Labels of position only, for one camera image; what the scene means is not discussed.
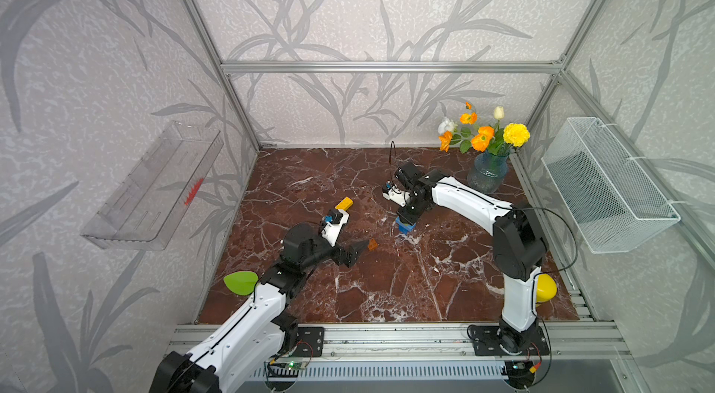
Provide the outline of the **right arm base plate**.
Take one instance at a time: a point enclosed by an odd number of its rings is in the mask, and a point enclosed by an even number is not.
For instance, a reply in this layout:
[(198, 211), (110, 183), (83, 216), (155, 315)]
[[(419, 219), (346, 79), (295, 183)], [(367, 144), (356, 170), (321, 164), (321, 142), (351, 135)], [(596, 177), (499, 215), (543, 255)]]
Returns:
[(518, 332), (505, 323), (499, 325), (470, 324), (467, 338), (476, 356), (548, 356), (549, 342), (544, 330), (534, 322), (527, 330)]

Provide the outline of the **light blue long lego brick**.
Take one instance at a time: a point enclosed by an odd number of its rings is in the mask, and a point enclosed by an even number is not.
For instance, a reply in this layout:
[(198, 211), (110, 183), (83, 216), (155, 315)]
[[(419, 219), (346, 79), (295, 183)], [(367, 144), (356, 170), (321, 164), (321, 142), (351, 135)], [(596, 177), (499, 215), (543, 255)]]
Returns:
[(409, 226), (414, 226), (414, 227), (415, 227), (415, 224), (411, 224), (411, 223), (409, 223), (409, 222), (407, 222), (407, 221), (403, 221), (400, 216), (397, 216), (397, 217), (396, 217), (396, 224), (397, 224), (397, 225), (398, 225), (398, 224), (409, 225)]

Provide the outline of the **blue glass vase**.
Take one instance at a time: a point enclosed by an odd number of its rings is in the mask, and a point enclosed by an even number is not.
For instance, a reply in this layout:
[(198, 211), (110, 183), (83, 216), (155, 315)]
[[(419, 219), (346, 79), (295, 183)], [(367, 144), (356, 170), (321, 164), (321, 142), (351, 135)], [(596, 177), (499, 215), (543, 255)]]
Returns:
[(507, 174), (508, 157), (485, 151), (476, 156), (467, 175), (467, 184), (474, 190), (489, 195), (498, 190)]

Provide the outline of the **red object in tray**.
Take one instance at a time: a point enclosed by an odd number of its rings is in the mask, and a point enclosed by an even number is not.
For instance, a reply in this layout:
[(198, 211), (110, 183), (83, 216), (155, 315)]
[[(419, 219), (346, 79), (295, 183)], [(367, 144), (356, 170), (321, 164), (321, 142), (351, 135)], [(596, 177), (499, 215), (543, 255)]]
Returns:
[(189, 206), (193, 202), (195, 197), (197, 197), (197, 193), (199, 193), (199, 190), (201, 188), (203, 181), (204, 181), (204, 178), (201, 177), (201, 178), (197, 179), (197, 181), (191, 186), (191, 188), (187, 194), (187, 197), (184, 200), (185, 206)]

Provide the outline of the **aluminium frame crossbar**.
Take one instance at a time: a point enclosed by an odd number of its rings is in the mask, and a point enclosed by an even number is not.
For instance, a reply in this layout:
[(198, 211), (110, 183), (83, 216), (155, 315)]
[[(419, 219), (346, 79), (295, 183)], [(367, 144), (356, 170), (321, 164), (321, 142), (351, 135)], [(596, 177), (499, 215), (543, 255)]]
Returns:
[(373, 61), (230, 61), (220, 65), (227, 75), (398, 73), (398, 74), (556, 74), (557, 62), (475, 61), (475, 62), (373, 62)]

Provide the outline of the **right circuit board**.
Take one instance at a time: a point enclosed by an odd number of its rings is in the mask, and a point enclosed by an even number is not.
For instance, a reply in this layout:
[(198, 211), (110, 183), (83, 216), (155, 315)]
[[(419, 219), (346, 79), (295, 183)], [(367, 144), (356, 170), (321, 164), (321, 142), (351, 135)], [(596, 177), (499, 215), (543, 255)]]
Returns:
[(536, 369), (531, 361), (506, 361), (502, 376), (512, 389), (527, 390), (536, 381)]

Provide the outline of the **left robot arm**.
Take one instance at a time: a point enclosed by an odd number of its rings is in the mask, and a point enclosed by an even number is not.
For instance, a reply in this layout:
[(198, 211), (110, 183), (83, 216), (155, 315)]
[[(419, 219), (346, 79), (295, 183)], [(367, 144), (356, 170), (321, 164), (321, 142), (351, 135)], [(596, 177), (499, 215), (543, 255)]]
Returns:
[(209, 337), (186, 354), (169, 353), (158, 365), (151, 392), (235, 392), (272, 357), (298, 344), (290, 302), (305, 287), (313, 270), (331, 261), (351, 268), (375, 240), (337, 243), (342, 225), (307, 223), (292, 227), (282, 240), (279, 259), (253, 283), (246, 302)]

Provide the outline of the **yellow long lego brick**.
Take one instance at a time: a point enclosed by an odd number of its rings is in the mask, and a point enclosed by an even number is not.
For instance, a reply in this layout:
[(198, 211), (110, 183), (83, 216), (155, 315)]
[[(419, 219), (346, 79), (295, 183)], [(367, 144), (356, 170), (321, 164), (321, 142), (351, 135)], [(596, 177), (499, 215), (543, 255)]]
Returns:
[(342, 199), (342, 201), (340, 201), (335, 206), (335, 209), (340, 210), (340, 211), (347, 211), (353, 204), (354, 204), (353, 199), (350, 199), (349, 197), (345, 197), (344, 199)]

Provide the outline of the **clear plastic tray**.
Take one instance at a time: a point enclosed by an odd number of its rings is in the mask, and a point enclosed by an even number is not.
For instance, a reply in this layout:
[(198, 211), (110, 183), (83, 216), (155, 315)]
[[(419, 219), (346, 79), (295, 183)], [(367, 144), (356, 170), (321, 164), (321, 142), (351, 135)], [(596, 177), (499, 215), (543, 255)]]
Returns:
[(217, 127), (170, 122), (80, 236), (103, 250), (165, 250), (191, 186), (205, 180), (224, 144)]

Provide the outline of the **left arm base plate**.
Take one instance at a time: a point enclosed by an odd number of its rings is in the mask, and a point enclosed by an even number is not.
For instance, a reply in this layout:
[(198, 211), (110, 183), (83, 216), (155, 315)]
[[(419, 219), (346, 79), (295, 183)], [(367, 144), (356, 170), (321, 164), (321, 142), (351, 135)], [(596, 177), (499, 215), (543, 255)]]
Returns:
[(321, 357), (324, 343), (324, 327), (301, 325), (287, 333), (282, 355), (298, 358)]

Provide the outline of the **orange yellow flower bouquet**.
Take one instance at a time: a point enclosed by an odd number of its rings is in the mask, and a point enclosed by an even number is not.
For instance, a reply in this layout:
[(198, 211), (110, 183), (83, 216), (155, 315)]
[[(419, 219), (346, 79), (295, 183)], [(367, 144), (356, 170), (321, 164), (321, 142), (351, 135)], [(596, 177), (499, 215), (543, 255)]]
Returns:
[(508, 156), (531, 139), (531, 132), (521, 123), (504, 124), (505, 110), (493, 110), (493, 123), (478, 124), (480, 116), (474, 106), (465, 102), (465, 112), (457, 121), (445, 118), (438, 127), (439, 150), (458, 149), (462, 154), (469, 150), (497, 157)]

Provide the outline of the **green plastic leaf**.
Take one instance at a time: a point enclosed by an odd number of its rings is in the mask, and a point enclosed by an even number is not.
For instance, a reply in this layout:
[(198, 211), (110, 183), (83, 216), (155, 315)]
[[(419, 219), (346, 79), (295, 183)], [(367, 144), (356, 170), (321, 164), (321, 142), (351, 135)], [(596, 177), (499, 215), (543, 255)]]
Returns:
[(253, 295), (259, 283), (259, 276), (252, 271), (238, 271), (223, 277), (226, 288), (235, 295)]

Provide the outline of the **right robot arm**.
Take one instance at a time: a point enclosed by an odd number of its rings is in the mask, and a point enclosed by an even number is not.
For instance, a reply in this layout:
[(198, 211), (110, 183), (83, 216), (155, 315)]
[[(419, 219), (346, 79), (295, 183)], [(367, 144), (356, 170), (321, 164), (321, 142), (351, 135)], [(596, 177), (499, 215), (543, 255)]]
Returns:
[(557, 285), (543, 272), (547, 241), (534, 208), (499, 201), (438, 170), (422, 173), (411, 162), (395, 173), (400, 186), (388, 182), (384, 198), (398, 208), (397, 224), (411, 231), (423, 213), (435, 206), (450, 209), (492, 236), (493, 261), (504, 277), (504, 305), (496, 331), (468, 328), (474, 342), (497, 346), (508, 355), (521, 355), (540, 339), (536, 308), (555, 297)]

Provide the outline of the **yellow bottle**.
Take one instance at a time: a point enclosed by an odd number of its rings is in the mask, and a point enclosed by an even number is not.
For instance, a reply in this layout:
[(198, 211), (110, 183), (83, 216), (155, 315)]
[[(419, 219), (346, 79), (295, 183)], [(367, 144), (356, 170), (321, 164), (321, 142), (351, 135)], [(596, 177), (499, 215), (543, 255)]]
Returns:
[(558, 285), (549, 274), (539, 274), (536, 277), (536, 303), (551, 301), (558, 294)]

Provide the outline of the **circuit board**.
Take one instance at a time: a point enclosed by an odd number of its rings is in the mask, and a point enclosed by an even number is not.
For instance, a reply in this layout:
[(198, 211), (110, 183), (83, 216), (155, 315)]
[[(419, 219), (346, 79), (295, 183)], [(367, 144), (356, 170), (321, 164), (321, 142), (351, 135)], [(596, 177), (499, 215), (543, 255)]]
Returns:
[(502, 376), (512, 389), (527, 390), (536, 381), (536, 369), (531, 361), (506, 361)]
[(266, 365), (268, 377), (276, 378), (297, 378), (309, 368), (310, 361), (271, 361)]

